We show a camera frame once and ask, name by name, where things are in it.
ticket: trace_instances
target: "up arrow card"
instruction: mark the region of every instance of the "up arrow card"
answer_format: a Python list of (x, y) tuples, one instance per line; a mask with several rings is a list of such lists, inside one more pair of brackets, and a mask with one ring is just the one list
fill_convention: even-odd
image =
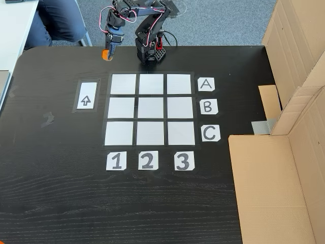
[(91, 103), (91, 100), (88, 96), (86, 96), (83, 100), (81, 100), (81, 102), (83, 103), (83, 106), (87, 106), (88, 103)]
[(97, 82), (82, 82), (77, 109), (94, 109)]

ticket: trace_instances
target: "number 3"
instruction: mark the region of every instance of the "number 3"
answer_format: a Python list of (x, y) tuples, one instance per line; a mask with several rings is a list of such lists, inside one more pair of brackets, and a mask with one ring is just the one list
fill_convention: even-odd
[(194, 170), (194, 152), (193, 151), (182, 151), (177, 152), (174, 155), (175, 170), (177, 171), (188, 171)]
[(180, 154), (180, 155), (178, 155), (177, 157), (178, 157), (178, 158), (183, 157), (184, 160), (182, 161), (182, 163), (185, 165), (183, 168), (177, 166), (177, 169), (178, 169), (178, 170), (186, 170), (186, 169), (188, 169), (188, 168), (189, 168), (189, 162), (187, 161), (187, 160), (188, 160), (188, 155), (187, 155), (187, 154)]

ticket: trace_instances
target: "person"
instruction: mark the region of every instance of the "person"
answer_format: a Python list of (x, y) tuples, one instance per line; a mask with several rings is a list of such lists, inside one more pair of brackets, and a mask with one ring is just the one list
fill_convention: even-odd
[(52, 46), (53, 40), (78, 42), (86, 28), (75, 0), (41, 0), (27, 36), (25, 50)]

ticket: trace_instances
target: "table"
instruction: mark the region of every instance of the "table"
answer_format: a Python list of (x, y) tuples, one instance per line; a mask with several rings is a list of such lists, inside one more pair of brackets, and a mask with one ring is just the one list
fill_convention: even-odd
[[(24, 50), (37, 4), (38, 0), (16, 4), (6, 4), (5, 0), (0, 0), (0, 70), (9, 71), (9, 82)], [(8, 84), (0, 87), (0, 110), (3, 105), (2, 95), (6, 94), (7, 89)]]
[[(228, 136), (253, 134), (266, 120), (258, 85), (274, 84), (263, 46), (168, 47), (143, 66), (136, 47), (101, 59), (97, 47), (39, 47), (19, 59), (0, 117), (0, 239), (11, 243), (242, 243)], [(195, 169), (138, 170), (138, 148), (124, 171), (106, 171), (103, 132), (111, 74), (192, 73), (214, 77), (221, 140), (196, 145)], [(74, 112), (80, 80), (99, 80), (93, 112)], [(204, 157), (213, 153), (214, 157)]]

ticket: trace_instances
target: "white table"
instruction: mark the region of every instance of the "white table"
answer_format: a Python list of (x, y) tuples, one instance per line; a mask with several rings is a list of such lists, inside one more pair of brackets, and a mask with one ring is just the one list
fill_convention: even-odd
[[(15, 4), (6, 4), (5, 0), (0, 0), (0, 70), (10, 72), (4, 94), (8, 90), (16, 62), (23, 52), (37, 4), (38, 0)], [(0, 87), (0, 110), (5, 97), (1, 96), (2, 91), (3, 88)]]

